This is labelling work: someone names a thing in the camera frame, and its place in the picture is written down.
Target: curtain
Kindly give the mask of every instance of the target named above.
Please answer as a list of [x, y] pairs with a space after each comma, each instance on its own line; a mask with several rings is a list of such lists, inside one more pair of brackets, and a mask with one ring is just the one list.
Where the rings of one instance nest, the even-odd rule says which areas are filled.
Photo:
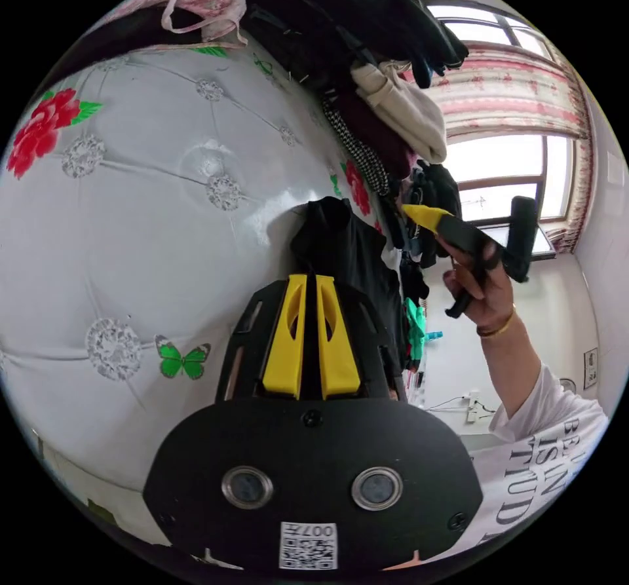
[[[458, 70], [433, 78], [427, 94], [441, 107], [448, 143], [521, 132], [575, 140], [572, 194], [566, 218], [546, 232], [558, 253], [572, 252], [581, 232], [592, 186], [592, 134], [587, 105], [571, 66], [554, 47], [555, 62], [516, 48], [468, 44]], [[410, 73], [405, 73], [412, 80]]]

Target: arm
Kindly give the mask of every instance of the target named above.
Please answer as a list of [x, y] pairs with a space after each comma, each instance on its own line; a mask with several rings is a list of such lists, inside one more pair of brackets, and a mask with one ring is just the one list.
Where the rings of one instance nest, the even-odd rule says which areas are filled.
[[481, 338], [481, 345], [491, 382], [502, 400], [507, 417], [511, 418], [535, 387], [541, 361], [517, 314], [502, 334]]
[[[471, 273], [470, 256], [439, 237], [438, 241], [455, 260], [453, 270], [444, 275], [448, 290], [456, 296], [463, 287], [474, 297], [465, 314], [476, 324], [491, 382], [511, 418], [531, 394], [541, 370], [524, 323], [514, 311], [511, 279], [499, 263], [487, 270], [481, 288]], [[490, 246], [485, 258], [492, 254]]]

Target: pink clothing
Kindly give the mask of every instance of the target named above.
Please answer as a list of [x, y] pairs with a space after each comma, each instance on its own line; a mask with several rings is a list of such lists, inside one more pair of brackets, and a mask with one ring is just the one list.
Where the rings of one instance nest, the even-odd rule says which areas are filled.
[[[104, 23], [158, 4], [166, 5], [162, 15], [162, 27], [166, 30], [188, 33], [200, 28], [202, 39], [206, 42], [223, 37], [235, 29], [238, 40], [243, 45], [247, 44], [247, 40], [238, 31], [238, 23], [246, 10], [245, 0], [126, 0], [105, 17]], [[195, 13], [202, 20], [186, 28], [173, 28], [171, 15], [175, 7]]]

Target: window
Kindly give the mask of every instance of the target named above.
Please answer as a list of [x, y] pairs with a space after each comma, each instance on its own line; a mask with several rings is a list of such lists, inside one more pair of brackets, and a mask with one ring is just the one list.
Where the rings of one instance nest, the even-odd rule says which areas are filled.
[[565, 217], [571, 191], [573, 140], [551, 135], [500, 135], [448, 146], [444, 166], [459, 185], [463, 220], [504, 224], [515, 196], [534, 198], [541, 222]]
[[423, 0], [430, 12], [462, 41], [487, 41], [523, 48], [552, 60], [544, 37], [505, 11], [467, 0]]
[[[493, 238], [498, 244], [506, 246], [506, 242], [509, 238], [509, 226], [498, 225], [496, 227], [482, 227], [481, 231], [486, 233], [490, 238]], [[534, 259], [550, 259], [555, 257], [555, 251], [548, 241], [544, 230], [541, 227], [537, 227], [537, 233], [535, 234], [535, 241], [533, 243], [533, 258]]]

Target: red flower pattern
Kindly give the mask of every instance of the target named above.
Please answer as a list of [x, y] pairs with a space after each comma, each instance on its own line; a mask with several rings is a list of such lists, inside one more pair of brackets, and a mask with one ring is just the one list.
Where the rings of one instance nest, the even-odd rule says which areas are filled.
[[18, 131], [7, 164], [7, 170], [12, 170], [18, 179], [33, 165], [35, 157], [43, 157], [54, 149], [58, 129], [69, 126], [79, 114], [79, 101], [74, 100], [75, 95], [74, 89], [64, 89], [43, 100]]
[[349, 159], [345, 164], [345, 177], [347, 177], [347, 183], [349, 183], [349, 187], [352, 190], [352, 198], [358, 209], [360, 209], [363, 216], [368, 216], [372, 210], [369, 203], [369, 194], [365, 189], [365, 184], [362, 181], [358, 168]]

